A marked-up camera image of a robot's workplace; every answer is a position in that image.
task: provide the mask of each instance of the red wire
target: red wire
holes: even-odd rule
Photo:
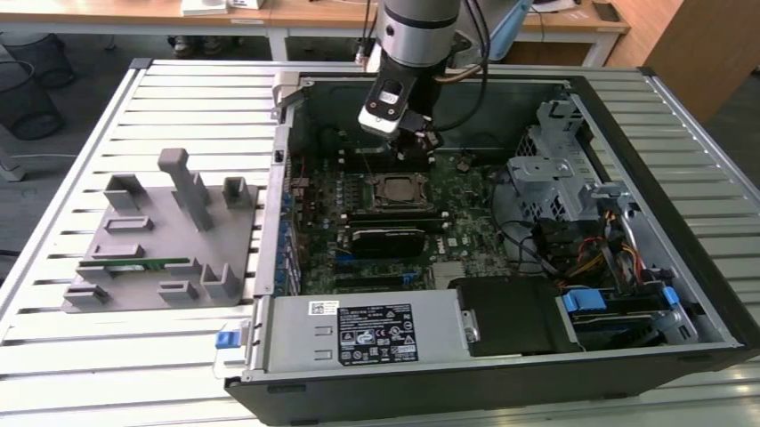
[[[601,237],[597,236],[597,237],[595,237],[595,238],[585,238],[585,239],[584,239],[584,242],[583,242],[581,245],[579,246],[579,260],[577,260],[577,262],[581,262],[581,259],[584,258],[584,248],[585,248],[585,245],[589,244],[589,243],[592,243],[592,242],[595,242],[596,240],[605,240],[605,238],[601,238]]]

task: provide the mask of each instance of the desk leg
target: desk leg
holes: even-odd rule
[[[8,156],[3,148],[0,148],[0,176],[10,182],[22,181],[24,179],[24,169],[22,165]]]
[[[288,39],[286,28],[268,28],[266,36],[270,39],[270,50],[273,51],[273,60],[288,62],[288,46],[285,40]]]
[[[585,55],[584,67],[604,67],[610,53],[616,47],[618,33],[597,33],[596,43]]]

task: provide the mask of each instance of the floor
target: floor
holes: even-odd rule
[[[67,120],[67,127],[41,141],[19,141],[0,128],[0,146],[12,155],[78,154],[91,129],[113,97],[125,70],[135,57],[173,58],[171,47],[162,36],[118,36],[118,48],[106,51],[107,36],[66,35],[67,56],[78,72],[78,81],[50,92]],[[350,41],[313,39],[289,40],[294,60],[353,60]],[[269,44],[262,37],[250,37],[222,59],[269,60]],[[0,60],[7,60],[0,48]],[[750,77],[723,106],[707,129],[738,165],[760,184],[760,77]],[[73,158],[23,158],[27,179],[0,182],[0,249],[22,250],[45,213],[49,202],[70,170]],[[0,278],[12,267],[14,259],[0,256]]]

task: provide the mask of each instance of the blue drive bracket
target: blue drive bracket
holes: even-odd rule
[[[668,300],[668,304],[672,307],[676,307],[680,303],[679,294],[676,294],[676,289],[672,286],[666,286],[663,288],[663,295],[666,295],[666,299]]]
[[[573,289],[563,295],[563,303],[569,313],[588,310],[607,310],[605,298],[596,289]]]
[[[241,347],[241,331],[217,332],[217,350],[237,349]]]

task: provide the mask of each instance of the warning label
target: warning label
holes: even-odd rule
[[[341,307],[337,330],[345,367],[419,360],[410,304]]]

